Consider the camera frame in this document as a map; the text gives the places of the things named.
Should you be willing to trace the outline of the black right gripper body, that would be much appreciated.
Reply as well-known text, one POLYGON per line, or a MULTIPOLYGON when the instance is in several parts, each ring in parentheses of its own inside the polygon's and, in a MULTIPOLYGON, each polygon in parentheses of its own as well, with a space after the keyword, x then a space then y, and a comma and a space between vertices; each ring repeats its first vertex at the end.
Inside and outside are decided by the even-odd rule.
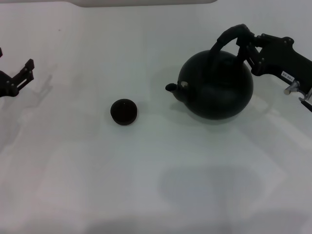
POLYGON ((251 70, 255 76, 274 75, 291 84, 282 76, 285 72, 294 77, 301 86, 312 84, 312 62, 293 49, 294 40, 290 37, 278 38, 262 34, 262 45, 255 46, 259 52, 260 70, 251 70))

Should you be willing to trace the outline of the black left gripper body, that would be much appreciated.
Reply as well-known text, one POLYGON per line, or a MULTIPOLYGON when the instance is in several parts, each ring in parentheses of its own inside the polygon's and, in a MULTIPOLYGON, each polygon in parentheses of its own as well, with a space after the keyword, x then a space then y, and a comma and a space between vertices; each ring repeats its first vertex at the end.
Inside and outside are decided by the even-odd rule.
POLYGON ((0 97, 16 97, 19 94, 17 82, 3 71, 0 72, 0 97))

